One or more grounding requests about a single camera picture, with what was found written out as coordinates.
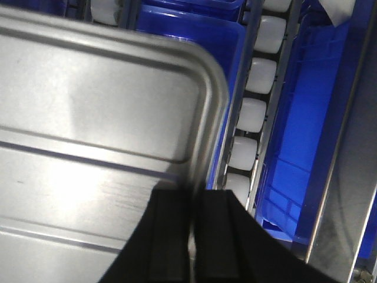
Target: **metal tray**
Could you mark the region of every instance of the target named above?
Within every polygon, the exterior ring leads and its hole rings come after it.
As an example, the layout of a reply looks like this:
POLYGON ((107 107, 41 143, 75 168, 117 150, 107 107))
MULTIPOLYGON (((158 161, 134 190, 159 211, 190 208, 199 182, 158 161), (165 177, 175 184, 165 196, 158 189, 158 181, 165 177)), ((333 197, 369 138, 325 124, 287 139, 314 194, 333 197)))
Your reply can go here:
POLYGON ((0 6, 0 282, 96 282, 152 188, 204 188, 227 106, 194 44, 0 6))

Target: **metal surface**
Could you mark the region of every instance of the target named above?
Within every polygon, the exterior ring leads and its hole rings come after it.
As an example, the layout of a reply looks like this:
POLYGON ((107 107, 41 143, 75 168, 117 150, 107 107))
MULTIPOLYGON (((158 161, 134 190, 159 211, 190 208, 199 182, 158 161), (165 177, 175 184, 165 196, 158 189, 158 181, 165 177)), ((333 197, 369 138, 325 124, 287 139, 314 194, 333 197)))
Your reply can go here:
POLYGON ((358 11, 363 11, 364 17, 359 25, 350 27, 349 37, 365 39, 363 56, 352 81, 347 115, 306 259, 339 282, 352 279, 377 188, 377 4, 375 1, 358 1, 355 12, 358 11))
POLYGON ((200 47, 0 6, 0 282, 95 282, 153 187, 204 188, 227 105, 200 47))
POLYGON ((289 20, 287 22, 286 28, 286 38, 283 41, 282 51, 280 53, 280 60, 276 71, 276 81, 271 91, 270 101, 266 112, 266 122, 262 128, 262 135, 260 138, 258 146, 258 158, 251 172, 251 182, 250 182, 250 194, 248 200, 248 211, 253 214, 254 202, 259 187, 259 182, 264 166, 264 158, 266 156, 267 147, 270 141, 270 136, 272 128, 275 122, 275 115, 277 111, 277 106, 279 103, 280 93, 283 88, 285 73, 287 70, 287 65, 289 61, 290 51, 292 49, 293 40, 297 34, 297 23, 299 21, 301 0, 293 0, 290 10, 289 20))

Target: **blue plastic crate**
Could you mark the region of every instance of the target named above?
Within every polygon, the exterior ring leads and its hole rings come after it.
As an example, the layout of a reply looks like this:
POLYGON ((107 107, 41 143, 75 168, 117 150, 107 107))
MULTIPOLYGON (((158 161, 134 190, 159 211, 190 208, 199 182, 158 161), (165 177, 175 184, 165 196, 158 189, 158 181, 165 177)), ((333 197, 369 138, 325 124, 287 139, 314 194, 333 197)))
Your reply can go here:
POLYGON ((64 16, 67 9, 67 0, 0 0, 0 4, 58 16, 64 16))
POLYGON ((304 17, 293 47, 257 199, 257 218, 278 226, 291 239, 305 198, 325 121, 348 24, 304 17))
POLYGON ((228 21, 237 21, 244 0, 143 0, 161 8, 200 14, 228 21))
POLYGON ((242 53, 245 30, 235 22, 165 8, 143 5, 137 31, 195 42, 222 66, 233 90, 242 53))

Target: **metal bar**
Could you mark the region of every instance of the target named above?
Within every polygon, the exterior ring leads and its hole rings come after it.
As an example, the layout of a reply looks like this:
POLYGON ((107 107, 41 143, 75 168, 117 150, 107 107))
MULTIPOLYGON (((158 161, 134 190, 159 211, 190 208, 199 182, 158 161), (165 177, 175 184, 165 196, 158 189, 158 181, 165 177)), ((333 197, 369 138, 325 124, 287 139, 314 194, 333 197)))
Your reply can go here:
MULTIPOLYGON (((358 25, 351 25, 349 39, 365 40, 363 56, 306 257, 308 263, 339 282, 352 279, 377 188, 377 3, 358 1, 354 15, 358 12, 363 17, 358 25)), ((344 69, 344 65, 340 70, 353 72, 344 69)), ((352 78, 338 74, 338 79, 352 78)), ((334 95, 341 89, 338 81, 334 95)))

